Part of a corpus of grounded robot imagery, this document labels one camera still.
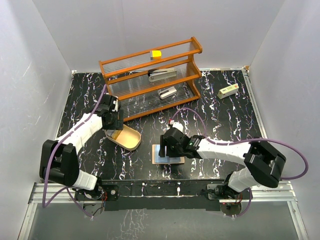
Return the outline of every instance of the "yellow block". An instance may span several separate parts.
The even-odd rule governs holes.
[[[151,60],[158,60],[161,59],[161,51],[160,50],[152,50],[150,51],[150,58]]]

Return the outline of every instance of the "floor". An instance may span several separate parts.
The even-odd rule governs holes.
[[[213,139],[237,141],[261,137],[258,122],[241,70],[203,71],[195,81],[201,99],[126,122],[141,133],[140,146],[127,151],[109,141],[103,130],[87,141],[79,153],[80,169],[103,180],[224,179],[241,165],[219,159],[186,159],[185,164],[152,164],[152,145],[160,143],[171,116],[182,107],[196,110]],[[58,135],[63,135],[94,106],[105,81],[100,73],[76,73],[65,105]],[[236,95],[219,99],[217,93],[237,83]],[[202,125],[193,114],[179,113],[187,135],[201,134]]]
[[[203,209],[120,210],[90,220],[70,203],[52,203],[46,209],[39,204],[33,222],[29,240],[299,239],[288,204],[281,201],[253,202],[235,220]]]

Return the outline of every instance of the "black marble table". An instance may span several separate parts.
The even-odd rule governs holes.
[[[240,70],[203,71],[195,81],[201,99],[126,122],[141,133],[141,144],[127,151],[106,138],[103,130],[87,141],[79,152],[80,169],[103,180],[218,180],[241,165],[219,159],[185,159],[185,164],[152,164],[152,145],[160,143],[168,120],[182,107],[196,110],[204,119],[208,135],[217,140],[237,141],[261,137],[243,74]],[[76,73],[62,116],[58,136],[63,135],[97,102],[105,81],[100,73]],[[239,92],[219,99],[218,91],[231,84]],[[181,122],[189,136],[203,132],[200,120],[191,112],[180,112]]]

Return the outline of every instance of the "blue pad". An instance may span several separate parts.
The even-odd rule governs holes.
[[[154,162],[156,164],[179,164],[181,163],[181,157],[160,157],[159,156],[160,145],[155,145],[154,148]]]

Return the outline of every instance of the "stapler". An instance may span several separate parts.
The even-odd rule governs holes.
[[[177,71],[174,68],[151,69],[148,71],[149,82],[155,82],[162,79],[172,78],[177,76]]]
[[[166,98],[176,94],[176,92],[177,92],[177,89],[174,86],[172,86],[172,87],[169,87],[163,91],[158,92],[158,94],[159,94],[160,99],[166,99]]]

